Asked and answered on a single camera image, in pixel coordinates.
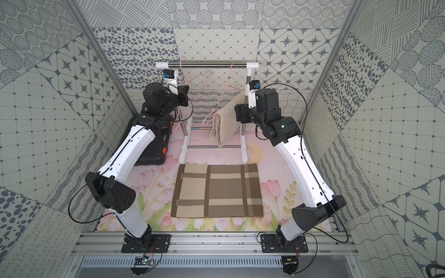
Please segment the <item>beige fuzzy scarf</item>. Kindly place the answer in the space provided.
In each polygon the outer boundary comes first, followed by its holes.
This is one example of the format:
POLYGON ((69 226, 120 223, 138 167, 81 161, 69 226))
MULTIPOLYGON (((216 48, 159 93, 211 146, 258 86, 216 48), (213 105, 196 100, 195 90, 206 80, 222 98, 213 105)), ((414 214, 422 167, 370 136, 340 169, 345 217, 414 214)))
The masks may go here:
POLYGON ((220 148, 226 145, 229 139, 241 127, 241 123, 236 121, 235 106, 244 103, 245 94, 240 92, 215 113, 210 139, 215 141, 220 148))

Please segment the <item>brown plaid scarf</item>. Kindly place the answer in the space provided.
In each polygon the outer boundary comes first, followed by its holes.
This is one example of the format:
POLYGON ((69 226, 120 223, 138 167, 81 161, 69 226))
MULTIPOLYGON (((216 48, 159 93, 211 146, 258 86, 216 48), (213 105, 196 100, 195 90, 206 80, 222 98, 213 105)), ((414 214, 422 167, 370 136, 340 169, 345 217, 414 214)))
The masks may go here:
POLYGON ((172 199, 174 218, 262 217, 256 164, 181 164, 172 199))

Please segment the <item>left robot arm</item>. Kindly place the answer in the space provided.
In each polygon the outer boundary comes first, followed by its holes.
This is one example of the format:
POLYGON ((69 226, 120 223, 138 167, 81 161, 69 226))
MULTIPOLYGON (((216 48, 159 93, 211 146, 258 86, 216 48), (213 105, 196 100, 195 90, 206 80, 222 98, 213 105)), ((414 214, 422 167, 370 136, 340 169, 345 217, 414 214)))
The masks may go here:
POLYGON ((163 131, 172 128, 175 117, 171 113, 179 106, 189 105, 189 89, 188 85, 148 84, 143 91, 145 102, 141 112, 123 143, 104 166, 85 178, 94 199, 125 228, 126 240, 144 249, 150 246, 151 227, 137 209, 136 191, 125 183, 143 151, 160 138, 163 131))

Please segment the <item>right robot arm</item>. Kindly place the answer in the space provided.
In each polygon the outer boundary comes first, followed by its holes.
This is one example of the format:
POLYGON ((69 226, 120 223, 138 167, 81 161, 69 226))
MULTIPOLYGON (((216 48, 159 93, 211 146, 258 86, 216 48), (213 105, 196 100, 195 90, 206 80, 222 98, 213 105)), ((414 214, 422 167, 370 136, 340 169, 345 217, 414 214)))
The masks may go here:
POLYGON ((283 247, 293 243, 346 205, 325 183, 305 146, 303 132, 292 117, 282 116, 278 93, 270 88, 246 88, 246 104, 235 106, 236 120, 254 123, 283 156, 300 188, 303 204, 292 208, 292 217, 277 228, 283 247))

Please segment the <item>black plastic tool case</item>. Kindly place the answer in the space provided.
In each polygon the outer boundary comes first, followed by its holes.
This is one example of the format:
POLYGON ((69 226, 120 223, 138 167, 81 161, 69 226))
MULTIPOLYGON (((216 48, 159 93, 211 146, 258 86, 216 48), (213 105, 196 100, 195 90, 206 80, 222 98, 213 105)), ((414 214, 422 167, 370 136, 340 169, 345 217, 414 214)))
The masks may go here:
POLYGON ((166 161, 168 143, 172 133, 173 117, 162 117, 141 113, 133 121, 133 126, 146 126, 155 134, 155 138, 140 155, 135 166, 162 165, 166 161))

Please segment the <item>floral pink table mat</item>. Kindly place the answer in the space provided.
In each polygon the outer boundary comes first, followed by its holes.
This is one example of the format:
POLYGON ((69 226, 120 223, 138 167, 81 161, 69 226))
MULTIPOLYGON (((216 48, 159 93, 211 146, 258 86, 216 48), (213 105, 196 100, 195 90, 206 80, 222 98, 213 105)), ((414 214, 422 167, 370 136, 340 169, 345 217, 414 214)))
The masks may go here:
POLYGON ((178 127, 170 136, 166 162, 160 166, 136 166, 126 181, 126 185, 137 193, 136 206, 143 219, 155 232, 275 231, 290 218, 291 209, 303 203, 303 198, 281 154, 256 135, 253 127, 247 129, 248 162, 258 166, 263 217, 182 219, 170 215, 184 140, 183 131, 178 127))

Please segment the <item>right controller board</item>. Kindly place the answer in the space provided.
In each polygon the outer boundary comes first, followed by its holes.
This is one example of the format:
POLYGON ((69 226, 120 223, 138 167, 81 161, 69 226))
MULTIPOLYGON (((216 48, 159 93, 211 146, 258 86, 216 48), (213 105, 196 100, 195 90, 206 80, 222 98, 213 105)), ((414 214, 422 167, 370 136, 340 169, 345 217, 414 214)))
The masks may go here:
POLYGON ((299 267, 299 259, 297 257, 288 257, 283 256, 282 259, 282 268, 285 275, 293 275, 297 272, 299 267))

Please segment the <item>green circuit board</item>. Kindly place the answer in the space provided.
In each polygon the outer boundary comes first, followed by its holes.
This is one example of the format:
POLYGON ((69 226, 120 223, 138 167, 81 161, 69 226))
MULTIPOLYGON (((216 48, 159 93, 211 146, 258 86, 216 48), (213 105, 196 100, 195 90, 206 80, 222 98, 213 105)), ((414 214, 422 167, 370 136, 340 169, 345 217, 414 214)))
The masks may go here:
POLYGON ((135 266, 153 267, 155 261, 149 257, 136 257, 134 261, 135 266))

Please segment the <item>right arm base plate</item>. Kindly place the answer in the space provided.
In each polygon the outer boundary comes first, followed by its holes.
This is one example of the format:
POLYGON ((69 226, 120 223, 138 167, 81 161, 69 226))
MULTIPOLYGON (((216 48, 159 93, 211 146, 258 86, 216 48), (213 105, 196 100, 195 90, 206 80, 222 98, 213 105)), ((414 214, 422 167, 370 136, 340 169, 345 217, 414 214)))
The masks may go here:
POLYGON ((261 244, 263 253, 307 253, 308 245, 305 236, 299 236, 292 241, 287 241, 276 234, 259 233, 256 237, 261 244))

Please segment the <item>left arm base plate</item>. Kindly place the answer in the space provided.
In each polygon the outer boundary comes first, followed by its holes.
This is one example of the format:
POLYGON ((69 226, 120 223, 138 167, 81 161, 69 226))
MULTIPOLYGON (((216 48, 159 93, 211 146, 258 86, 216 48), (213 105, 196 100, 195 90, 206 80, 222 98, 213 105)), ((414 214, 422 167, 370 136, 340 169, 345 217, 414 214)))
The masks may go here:
POLYGON ((124 254, 167 253, 171 237, 170 234, 150 234, 142 238, 135 238, 126 234, 121 252, 124 254))

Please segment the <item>aluminium mounting rail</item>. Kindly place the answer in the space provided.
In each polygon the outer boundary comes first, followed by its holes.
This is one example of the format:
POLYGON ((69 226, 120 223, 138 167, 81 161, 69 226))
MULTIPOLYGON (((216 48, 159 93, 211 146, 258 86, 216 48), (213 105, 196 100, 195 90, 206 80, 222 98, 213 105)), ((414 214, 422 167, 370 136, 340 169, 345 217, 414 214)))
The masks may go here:
MULTIPOLYGON (((170 246, 167 256, 264 256, 261 244, 257 241, 257 232, 156 232, 170 234, 170 246)), ((352 239, 347 243, 344 232, 323 234, 310 232, 305 235, 307 253, 302 256, 317 254, 320 256, 356 256, 358 249, 352 239)), ((142 255, 143 253, 121 252, 124 234, 120 232, 86 232, 78 239, 73 255, 78 256, 120 256, 142 255)), ((290 256, 296 253, 270 253, 271 255, 290 256)))

